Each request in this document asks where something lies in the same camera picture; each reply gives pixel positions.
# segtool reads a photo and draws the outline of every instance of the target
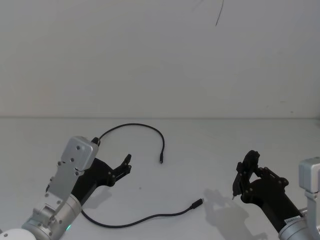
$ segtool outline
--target white table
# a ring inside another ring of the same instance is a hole
[[[94,219],[127,224],[156,213],[174,213],[204,197],[205,205],[167,219],[127,229],[104,229],[79,216],[63,240],[259,240],[277,239],[263,212],[237,197],[231,201],[237,162],[253,149],[290,184],[286,194],[306,206],[298,185],[298,163],[320,155],[320,122],[313,119],[0,119],[0,228],[20,227],[46,189],[71,136],[98,137],[129,122],[162,131],[160,137],[130,126],[104,138],[98,157],[112,168],[128,153],[132,170],[114,187],[101,187],[84,205]]]

